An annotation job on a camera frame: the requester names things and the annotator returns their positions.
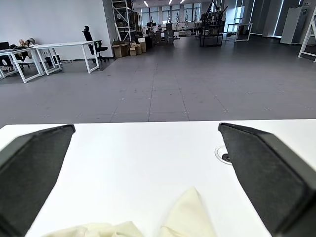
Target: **white wall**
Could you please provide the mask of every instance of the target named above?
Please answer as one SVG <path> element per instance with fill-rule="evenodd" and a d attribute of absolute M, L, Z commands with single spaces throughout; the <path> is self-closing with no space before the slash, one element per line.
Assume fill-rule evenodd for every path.
<path fill-rule="evenodd" d="M 0 0 L 0 16 L 0 42 L 19 45 L 19 39 L 28 38 L 39 44 L 85 41 L 82 30 L 88 25 L 92 38 L 111 48 L 102 0 Z M 62 60 L 83 58 L 80 47 L 56 51 Z M 111 50 L 101 55 L 113 57 Z M 87 56 L 92 58 L 88 49 Z"/>

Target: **metal shelving rack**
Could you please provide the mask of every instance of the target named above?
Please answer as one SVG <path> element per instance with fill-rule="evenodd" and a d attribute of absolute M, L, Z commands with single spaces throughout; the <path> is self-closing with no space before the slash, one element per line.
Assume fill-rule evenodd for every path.
<path fill-rule="evenodd" d="M 300 53 L 298 54 L 299 58 L 302 58 L 302 54 L 306 54 L 306 55 L 309 55 L 309 56 L 316 57 L 316 54 L 305 52 L 305 49 L 306 49 L 306 46 L 307 46 L 307 43 L 308 43 L 310 37 L 315 37 L 316 36 L 315 21 L 316 21 L 316 7 L 314 9 L 310 25 L 309 25 L 309 27 L 308 27 L 308 29 L 306 31 L 306 35 L 305 35 L 305 38 L 304 38 L 304 41 L 303 41 Z"/>
<path fill-rule="evenodd" d="M 112 2 L 112 9 L 113 9 L 113 15 L 114 15 L 114 20 L 115 20 L 115 27 L 116 27 L 116 30 L 117 30 L 117 35 L 118 35 L 118 38 L 120 40 L 123 39 L 123 41 L 125 41 L 128 37 L 129 37 L 129 41 L 132 41 L 132 35 L 131 33 L 132 32 L 136 32 L 135 29 L 133 29 L 130 25 L 130 22 L 129 22 L 129 14 L 132 12 L 133 13 L 133 17 L 134 17 L 134 22 L 135 22 L 135 13 L 134 13 L 134 10 L 132 8 L 130 8 L 127 4 L 127 0 L 111 0 Z M 124 7 L 114 7 L 115 6 L 115 3 L 125 3 L 125 6 Z M 121 26 L 121 27 L 118 27 L 117 24 L 116 24 L 116 20 L 117 20 L 117 17 L 116 15 L 119 14 L 120 17 L 122 18 L 122 20 L 124 20 L 126 23 L 127 23 L 127 26 Z"/>

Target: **gray floor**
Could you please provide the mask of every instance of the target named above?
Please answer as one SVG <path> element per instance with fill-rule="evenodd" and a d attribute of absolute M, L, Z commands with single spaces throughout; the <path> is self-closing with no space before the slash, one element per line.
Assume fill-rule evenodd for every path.
<path fill-rule="evenodd" d="M 0 81 L 0 127 L 19 123 L 316 118 L 316 64 L 299 46 L 252 36 L 200 48 L 194 37 L 23 84 Z"/>

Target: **white tabletop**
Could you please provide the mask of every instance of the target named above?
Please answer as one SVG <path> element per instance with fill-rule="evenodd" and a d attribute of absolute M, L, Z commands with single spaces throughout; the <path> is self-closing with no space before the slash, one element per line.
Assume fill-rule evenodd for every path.
<path fill-rule="evenodd" d="M 44 49 L 44 48 L 79 46 L 79 45 L 85 45 L 85 44 L 89 44 L 89 43 L 93 43 L 93 42 L 94 41 L 81 41 L 81 42 L 68 42 L 68 43 L 39 44 L 39 45 L 34 46 L 34 48 Z"/>
<path fill-rule="evenodd" d="M 274 133 L 316 169 L 315 119 L 230 122 Z M 233 167 L 214 155 L 224 144 L 218 124 L 75 124 L 58 181 L 26 236 L 125 221 L 145 237 L 157 236 L 177 198 L 195 186 L 218 237 L 270 237 Z M 16 136 L 53 126 L 7 125 L 0 130 L 0 149 Z"/>
<path fill-rule="evenodd" d="M 33 45 L 31 45 L 31 46 L 29 46 L 27 48 L 22 48 L 20 50 L 8 49 L 6 51 L 0 51 L 0 56 L 16 54 L 16 53 L 22 53 L 22 52 L 25 52 L 25 51 L 30 51 L 32 49 L 34 49 Z"/>

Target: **cardboard box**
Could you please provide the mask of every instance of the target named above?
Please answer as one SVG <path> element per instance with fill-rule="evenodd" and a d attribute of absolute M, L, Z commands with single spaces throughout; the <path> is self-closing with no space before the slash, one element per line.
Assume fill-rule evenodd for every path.
<path fill-rule="evenodd" d="M 142 54 L 142 47 L 140 46 L 140 44 L 136 45 L 136 54 Z"/>
<path fill-rule="evenodd" d="M 114 49 L 114 54 L 116 58 L 122 58 L 128 55 L 128 44 L 118 44 L 112 46 Z"/>
<path fill-rule="evenodd" d="M 140 46 L 142 48 L 142 53 L 146 53 L 146 43 L 145 42 L 141 42 Z"/>
<path fill-rule="evenodd" d="M 145 40 L 144 37 L 142 37 L 142 38 L 138 38 L 138 42 L 139 42 L 139 43 L 143 43 L 143 42 L 146 42 L 146 40 Z"/>
<path fill-rule="evenodd" d="M 136 47 L 129 48 L 130 56 L 136 56 Z"/>

